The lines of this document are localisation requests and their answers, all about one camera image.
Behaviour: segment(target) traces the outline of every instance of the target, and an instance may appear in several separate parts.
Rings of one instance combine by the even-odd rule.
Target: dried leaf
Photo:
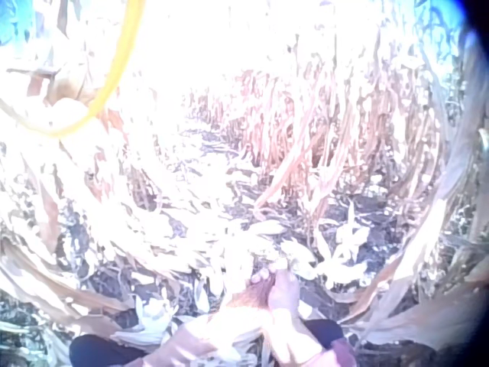
[[[298,261],[293,266],[293,273],[299,275],[307,281],[312,281],[317,277],[317,272],[309,263]]]
[[[34,263],[26,255],[24,249],[12,245],[6,239],[2,241],[2,246],[5,256],[2,257],[1,264],[14,283],[22,284],[21,287],[25,291],[35,297],[42,297],[50,306],[57,307],[68,315],[79,316],[64,302],[67,298],[71,298],[73,303],[88,307],[90,310],[103,308],[108,312],[119,312],[131,306],[101,294],[73,289],[65,278],[50,273],[40,261]]]
[[[362,291],[358,302],[350,309],[348,316],[343,317],[339,322],[344,323],[345,321],[351,320],[352,318],[360,315],[365,312],[372,303],[372,300],[375,298],[378,292],[379,285],[385,281],[389,281],[397,267],[401,262],[402,256],[398,254],[397,257],[389,264],[385,265],[384,268],[379,271],[379,273],[375,276],[374,280],[371,284]]]
[[[267,339],[261,345],[261,367],[268,367],[270,364],[271,347]]]
[[[364,243],[367,243],[369,234],[370,234],[370,228],[361,227],[351,237],[350,245],[355,247],[362,246]]]
[[[306,246],[299,244],[295,239],[292,241],[283,241],[280,247],[289,258],[296,258],[300,262],[316,261],[314,254]]]
[[[264,222],[252,224],[248,231],[254,235],[279,235],[286,232],[286,229],[278,220],[269,219]]]
[[[314,239],[319,254],[324,258],[325,261],[331,260],[331,250],[329,249],[329,245],[326,240],[324,240],[324,237],[322,236],[322,233],[319,231],[318,227],[316,227],[316,229],[314,230]]]
[[[211,261],[211,276],[209,277],[210,291],[216,297],[221,297],[224,291],[224,276],[222,275],[221,265],[219,265],[218,259]]]
[[[465,277],[465,281],[470,282],[489,282],[489,255],[486,255],[471,272]]]
[[[196,302],[197,309],[200,313],[209,313],[209,299],[207,298],[206,290],[204,289],[205,281],[195,280],[193,285],[193,299]]]
[[[361,295],[364,293],[364,290],[361,289],[356,290],[353,293],[335,293],[328,289],[325,291],[333,300],[335,300],[335,302],[339,304],[354,304],[360,300]]]
[[[348,284],[364,276],[367,270],[367,263],[362,262],[353,266],[339,264],[336,261],[324,261],[316,267],[318,274],[328,277],[328,289],[334,284]]]
[[[374,344],[412,340],[440,350],[457,343],[466,343],[483,316],[488,292],[473,284],[462,284],[453,291],[417,304],[394,317],[380,321],[364,338]],[[353,329],[368,331],[367,323]]]

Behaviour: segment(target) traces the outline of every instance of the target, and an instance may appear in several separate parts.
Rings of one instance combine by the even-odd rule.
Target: corn field
[[[59,138],[25,121],[86,115],[126,2],[34,3],[43,35],[0,57],[2,358],[70,365],[81,333],[154,350],[283,256],[301,317],[338,320],[360,365],[467,340],[489,78],[442,2],[147,1],[115,92]],[[234,352],[195,365],[271,365],[258,331]]]

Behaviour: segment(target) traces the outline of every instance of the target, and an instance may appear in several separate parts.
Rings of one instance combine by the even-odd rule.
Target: finger
[[[289,263],[286,258],[279,258],[271,265],[271,267],[276,272],[277,270],[287,269],[289,267]]]
[[[253,274],[253,275],[251,276],[251,283],[252,283],[252,284],[256,284],[256,283],[258,283],[260,280],[261,280],[261,277],[260,277],[260,274],[259,274],[259,273],[257,273],[257,274]]]
[[[268,279],[268,277],[270,277],[270,272],[268,271],[267,268],[263,268],[261,269],[258,274],[260,275],[260,278],[262,281],[264,281],[265,279]]]
[[[251,276],[251,283],[256,284],[260,281],[265,281],[270,277],[270,272],[268,269],[263,268],[258,273]]]
[[[280,269],[275,274],[275,285],[282,288],[288,288],[297,282],[296,276],[288,270]]]

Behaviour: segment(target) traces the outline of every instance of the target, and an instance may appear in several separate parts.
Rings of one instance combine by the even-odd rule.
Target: hand
[[[268,308],[272,316],[299,317],[299,282],[285,264],[276,263],[268,269],[261,269],[251,277],[251,283],[267,280],[271,275],[275,277],[274,286],[268,295]]]

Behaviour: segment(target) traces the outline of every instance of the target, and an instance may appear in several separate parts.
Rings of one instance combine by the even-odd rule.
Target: leaf
[[[317,277],[317,272],[309,263],[298,261],[293,266],[293,273],[299,275],[307,281],[312,281]]]
[[[279,235],[286,232],[286,229],[278,220],[269,219],[264,222],[252,224],[248,231],[255,235]]]
[[[466,343],[484,314],[488,296],[487,290],[476,289],[473,284],[462,284],[447,294],[379,321],[364,338],[378,345],[412,340],[434,350]],[[365,334],[368,323],[357,323],[352,329]]]
[[[316,227],[316,229],[314,230],[314,239],[319,254],[324,258],[325,261],[331,260],[331,250],[329,249],[328,243],[322,236],[322,233],[319,231],[319,227]]]
[[[339,304],[354,304],[358,302],[363,294],[364,290],[358,289],[353,293],[335,293],[326,289],[325,292],[336,302]]]
[[[397,267],[401,262],[401,259],[401,254],[397,254],[397,257],[391,263],[385,265],[384,268],[379,271],[379,273],[375,276],[370,285],[362,291],[358,302],[350,308],[349,314],[339,321],[340,323],[351,320],[352,318],[368,310],[369,306],[372,303],[372,300],[377,295],[379,285],[385,281],[390,280],[393,277]]]
[[[486,255],[471,272],[465,277],[465,281],[470,282],[489,282],[489,255]]]
[[[425,255],[431,252],[429,249],[435,245],[439,237],[445,218],[445,207],[445,200],[436,201],[418,233],[407,245],[402,258],[400,258],[400,263],[395,267],[389,290],[381,298],[378,307],[372,313],[370,320],[372,328],[375,328],[375,323],[384,319],[385,315],[394,311],[409,289]]]
[[[261,367],[268,367],[270,364],[271,347],[267,339],[261,345]]]
[[[221,266],[219,265],[219,260],[211,260],[211,276],[209,277],[210,291],[216,297],[221,297],[224,291],[224,276],[222,275]]]
[[[289,258],[296,258],[300,262],[316,261],[314,254],[306,246],[299,244],[295,239],[292,241],[283,241],[280,247]]]
[[[24,248],[14,246],[6,239],[2,241],[2,247],[5,255],[2,256],[0,265],[11,283],[34,298],[44,299],[50,309],[57,308],[66,315],[79,317],[80,315],[66,303],[66,299],[70,298],[73,303],[88,307],[90,310],[102,308],[112,313],[125,311],[131,306],[91,291],[74,289],[67,279],[49,272],[41,261],[35,261],[34,257],[30,258]]]
[[[370,228],[361,227],[360,229],[357,230],[357,232],[353,234],[349,245],[355,247],[362,246],[364,243],[367,243],[369,234],[370,234]]]
[[[200,313],[209,313],[209,299],[207,298],[206,290],[204,289],[205,280],[195,280],[193,285],[193,298],[196,302],[197,309]]]
[[[40,228],[40,238],[46,245],[50,254],[56,250],[58,236],[60,235],[60,225],[58,223],[58,205],[54,197],[56,196],[56,187],[54,183],[47,189],[46,177],[38,169],[38,164],[31,152],[22,154],[24,166],[28,172],[29,180],[37,191],[37,196],[33,198],[34,215]]]
[[[347,266],[336,261],[329,261],[328,263],[324,261],[318,265],[318,268],[318,273],[326,275],[330,284],[348,284],[364,276],[367,270],[367,263],[362,262]]]

